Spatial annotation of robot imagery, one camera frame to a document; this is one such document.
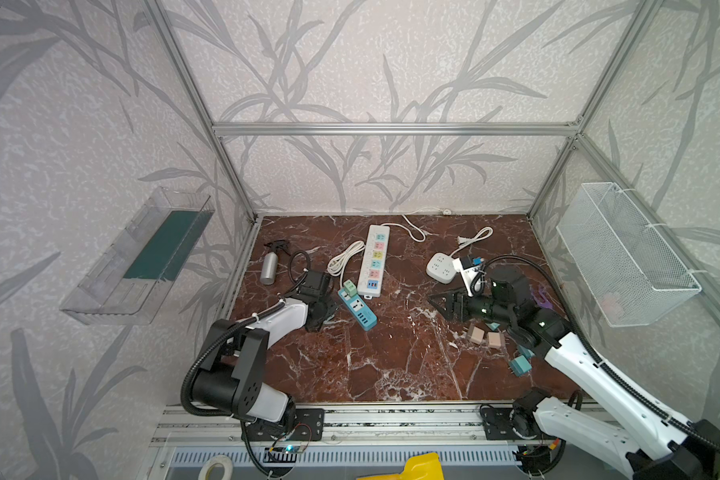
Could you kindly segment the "green plug adapter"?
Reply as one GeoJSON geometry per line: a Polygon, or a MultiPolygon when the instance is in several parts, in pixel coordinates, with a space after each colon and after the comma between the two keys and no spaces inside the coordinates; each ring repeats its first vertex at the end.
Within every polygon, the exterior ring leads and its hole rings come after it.
{"type": "Polygon", "coordinates": [[[349,297],[354,297],[358,294],[357,286],[351,280],[344,281],[343,290],[349,297]]]}

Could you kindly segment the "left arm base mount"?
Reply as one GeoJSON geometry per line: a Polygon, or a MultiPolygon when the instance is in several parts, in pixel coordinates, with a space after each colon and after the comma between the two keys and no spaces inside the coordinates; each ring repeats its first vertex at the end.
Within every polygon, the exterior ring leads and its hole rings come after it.
{"type": "Polygon", "coordinates": [[[322,408],[297,407],[287,410],[280,422],[256,420],[245,427],[247,438],[253,442],[286,438],[297,442],[320,441],[325,427],[326,411],[322,408]]]}

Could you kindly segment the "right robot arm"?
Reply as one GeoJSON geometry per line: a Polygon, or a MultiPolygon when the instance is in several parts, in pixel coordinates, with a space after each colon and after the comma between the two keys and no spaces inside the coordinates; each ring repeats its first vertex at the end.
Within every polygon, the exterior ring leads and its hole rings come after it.
{"type": "Polygon", "coordinates": [[[534,388],[496,416],[482,409],[488,427],[511,428],[524,439],[545,435],[570,443],[630,479],[720,478],[720,430],[693,422],[622,374],[581,336],[578,326],[540,306],[528,278],[508,265],[480,265],[470,285],[432,294],[430,304],[447,320],[496,323],[515,343],[565,374],[614,419],[581,411],[534,388]]]}

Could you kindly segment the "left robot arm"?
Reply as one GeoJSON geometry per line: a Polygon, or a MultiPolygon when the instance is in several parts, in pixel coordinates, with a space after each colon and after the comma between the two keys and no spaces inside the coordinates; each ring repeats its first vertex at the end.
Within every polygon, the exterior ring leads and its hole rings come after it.
{"type": "Polygon", "coordinates": [[[198,417],[232,417],[292,430],[294,400],[264,381],[267,352],[297,330],[319,331],[337,310],[332,277],[307,270],[268,308],[241,320],[216,321],[182,381],[181,406],[198,417]]]}

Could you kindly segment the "teal power strip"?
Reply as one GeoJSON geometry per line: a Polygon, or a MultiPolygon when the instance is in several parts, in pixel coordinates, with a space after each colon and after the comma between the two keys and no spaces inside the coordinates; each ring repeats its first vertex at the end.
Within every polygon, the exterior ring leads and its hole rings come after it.
{"type": "Polygon", "coordinates": [[[347,290],[346,287],[343,287],[339,290],[338,295],[364,331],[369,331],[377,325],[378,318],[376,314],[355,290],[347,290]]]}

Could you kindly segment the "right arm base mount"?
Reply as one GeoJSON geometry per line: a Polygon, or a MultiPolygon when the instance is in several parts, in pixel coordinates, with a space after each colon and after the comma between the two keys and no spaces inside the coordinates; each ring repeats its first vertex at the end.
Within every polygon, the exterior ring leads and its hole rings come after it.
{"type": "Polygon", "coordinates": [[[478,410],[487,440],[533,440],[535,435],[519,433],[513,423],[511,407],[482,404],[478,410]]]}

